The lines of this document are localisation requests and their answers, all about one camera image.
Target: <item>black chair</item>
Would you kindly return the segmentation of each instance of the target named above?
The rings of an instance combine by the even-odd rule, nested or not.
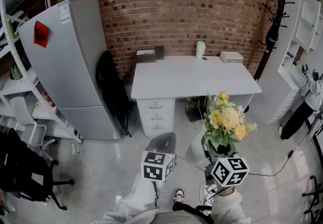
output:
[[[18,198],[30,201],[45,202],[49,195],[61,210],[61,206],[52,191],[53,186],[74,185],[73,180],[65,182],[53,181],[52,169],[57,161],[48,166],[46,160],[27,147],[20,140],[17,132],[10,129],[8,134],[0,134],[0,189],[12,193]],[[33,180],[32,174],[43,176],[42,184]]]
[[[128,130],[130,101],[110,51],[102,54],[95,74],[104,102],[111,114],[117,117],[122,129],[131,137]]]
[[[311,210],[311,222],[310,224],[321,224],[323,220],[323,209],[317,209],[314,213]]]
[[[317,181],[316,181],[316,177],[315,176],[311,176],[310,178],[311,179],[314,179],[314,189],[315,190],[312,193],[308,193],[308,194],[303,193],[302,194],[302,197],[313,195],[314,198],[313,198],[313,201],[312,201],[310,207],[306,211],[304,211],[304,214],[310,213],[311,210],[312,210],[312,208],[313,208],[313,206],[316,206],[316,205],[319,204],[319,194],[323,193],[323,189],[320,190],[322,183],[321,184],[318,184]]]

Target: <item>shoe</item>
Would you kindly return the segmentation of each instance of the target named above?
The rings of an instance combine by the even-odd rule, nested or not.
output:
[[[174,203],[181,202],[184,203],[184,191],[182,189],[177,189],[174,194]]]
[[[280,126],[280,127],[278,128],[278,134],[279,134],[279,136],[280,136],[280,137],[282,137],[282,132],[283,132],[283,127],[282,127],[282,126]]]

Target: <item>person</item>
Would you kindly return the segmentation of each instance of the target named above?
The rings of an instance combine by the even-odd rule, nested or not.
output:
[[[316,80],[310,77],[304,88],[300,90],[301,96],[306,95],[305,101],[296,109],[285,126],[278,128],[278,133],[282,140],[288,140],[296,133],[305,120],[313,114],[314,111],[321,111],[323,99],[323,80]]]
[[[163,182],[156,182],[159,190]],[[218,186],[218,194],[214,197],[210,217],[195,208],[184,204],[183,189],[177,189],[174,194],[173,211],[162,212],[154,208],[155,189],[150,180],[137,175],[132,191],[119,200],[115,207],[106,211],[102,220],[92,224],[250,224],[240,202],[241,195],[233,188]]]

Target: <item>refrigerator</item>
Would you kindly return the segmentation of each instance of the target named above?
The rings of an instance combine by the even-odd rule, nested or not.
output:
[[[48,28],[46,47],[34,43],[36,21]],[[120,139],[95,79],[97,62],[107,50],[98,0],[66,0],[18,31],[39,81],[77,132],[85,139]]]

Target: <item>white chair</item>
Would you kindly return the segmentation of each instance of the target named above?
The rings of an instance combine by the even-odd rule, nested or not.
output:
[[[57,141],[51,139],[46,143],[43,143],[46,125],[39,125],[31,116],[35,103],[31,103],[28,107],[23,96],[16,96],[10,100],[10,104],[17,120],[14,129],[17,128],[18,124],[25,127],[21,140],[26,142],[28,147],[33,151],[43,154],[50,161],[53,161],[53,158],[49,156],[44,149],[51,143],[57,144]]]

